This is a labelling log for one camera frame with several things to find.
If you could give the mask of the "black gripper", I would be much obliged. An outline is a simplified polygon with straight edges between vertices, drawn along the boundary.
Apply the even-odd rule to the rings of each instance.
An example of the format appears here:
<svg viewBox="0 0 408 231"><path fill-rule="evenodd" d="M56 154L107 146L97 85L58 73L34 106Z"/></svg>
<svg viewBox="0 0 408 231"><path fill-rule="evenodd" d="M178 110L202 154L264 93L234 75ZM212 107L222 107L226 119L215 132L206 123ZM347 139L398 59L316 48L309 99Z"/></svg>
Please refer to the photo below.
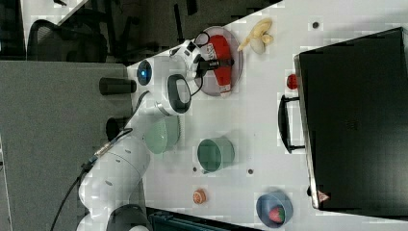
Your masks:
<svg viewBox="0 0 408 231"><path fill-rule="evenodd" d="M201 60L198 62L196 73L199 77L203 77L209 70L214 70L219 67L233 66L235 61L233 59L225 60Z"/></svg>

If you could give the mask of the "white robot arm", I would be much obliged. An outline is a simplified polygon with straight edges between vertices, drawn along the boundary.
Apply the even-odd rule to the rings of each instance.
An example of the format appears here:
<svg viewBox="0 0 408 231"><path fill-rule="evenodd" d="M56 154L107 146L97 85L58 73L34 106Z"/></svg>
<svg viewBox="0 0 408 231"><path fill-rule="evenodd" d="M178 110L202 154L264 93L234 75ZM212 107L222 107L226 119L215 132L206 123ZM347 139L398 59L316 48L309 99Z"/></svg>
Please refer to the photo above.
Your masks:
<svg viewBox="0 0 408 231"><path fill-rule="evenodd" d="M85 178L78 194L89 213L76 231L150 231L141 207L130 202L150 163L144 134L158 120L189 110L190 81L209 70L234 64L232 58L204 58L200 46L186 40L167 54L147 58L137 65L136 79L146 92L140 96L140 105L124 131L83 166Z"/></svg>

